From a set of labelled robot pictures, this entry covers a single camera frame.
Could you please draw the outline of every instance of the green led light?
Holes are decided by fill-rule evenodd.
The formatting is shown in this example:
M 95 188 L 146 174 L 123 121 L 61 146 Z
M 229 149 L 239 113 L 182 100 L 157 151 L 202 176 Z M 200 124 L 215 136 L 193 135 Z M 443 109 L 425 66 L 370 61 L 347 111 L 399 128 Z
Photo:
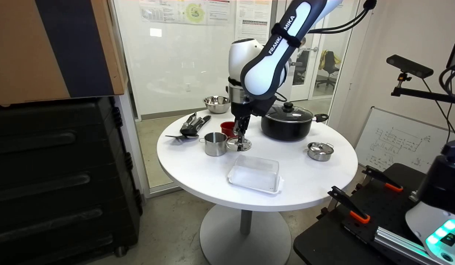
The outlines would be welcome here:
M 435 245 L 436 243 L 438 243 L 438 238 L 434 237 L 434 235 L 431 235 L 429 236 L 429 238 L 427 238 L 427 241 L 433 245 Z
M 443 238 L 444 236 L 448 235 L 448 232 L 446 232 L 446 231 L 443 230 L 442 228 L 438 228 L 438 230 L 435 231 L 435 234 L 441 239 L 441 238 Z
M 443 226 L 448 230 L 453 230 L 455 229 L 455 220 L 448 220 Z

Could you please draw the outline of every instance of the small pot lid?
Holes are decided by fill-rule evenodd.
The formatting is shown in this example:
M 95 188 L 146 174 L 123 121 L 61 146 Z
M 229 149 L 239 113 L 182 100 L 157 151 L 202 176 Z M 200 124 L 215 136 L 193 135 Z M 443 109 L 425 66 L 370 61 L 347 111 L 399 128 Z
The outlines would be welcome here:
M 308 144 L 308 150 L 318 155 L 329 155 L 334 152 L 334 146 L 330 143 L 312 142 Z
M 305 123 L 311 121 L 314 115 L 307 109 L 285 102 L 283 105 L 271 106 L 265 117 L 280 122 Z

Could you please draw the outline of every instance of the cardboard box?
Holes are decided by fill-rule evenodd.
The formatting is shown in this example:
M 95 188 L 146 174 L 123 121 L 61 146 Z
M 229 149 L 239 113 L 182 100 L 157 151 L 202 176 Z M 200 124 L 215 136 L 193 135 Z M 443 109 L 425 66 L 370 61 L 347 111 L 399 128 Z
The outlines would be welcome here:
M 124 94 L 128 75 L 111 5 L 0 0 L 0 105 Z

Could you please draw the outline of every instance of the clear plastic container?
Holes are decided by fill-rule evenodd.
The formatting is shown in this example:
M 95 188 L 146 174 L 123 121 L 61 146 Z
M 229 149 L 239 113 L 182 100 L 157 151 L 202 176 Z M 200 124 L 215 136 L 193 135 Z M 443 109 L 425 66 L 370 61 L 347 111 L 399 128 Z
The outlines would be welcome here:
M 279 170 L 278 161 L 240 155 L 227 178 L 237 186 L 277 194 L 283 187 Z

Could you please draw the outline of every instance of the camera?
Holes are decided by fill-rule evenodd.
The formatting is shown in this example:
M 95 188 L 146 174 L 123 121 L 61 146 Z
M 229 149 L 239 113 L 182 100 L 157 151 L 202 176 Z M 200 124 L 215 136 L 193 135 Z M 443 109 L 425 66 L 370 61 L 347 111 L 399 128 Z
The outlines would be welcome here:
M 434 73 L 433 69 L 425 67 L 416 62 L 412 62 L 411 60 L 405 59 L 404 57 L 396 54 L 386 59 L 386 62 L 394 67 L 399 68 L 404 73 L 413 74 L 416 77 L 422 79 L 430 77 Z

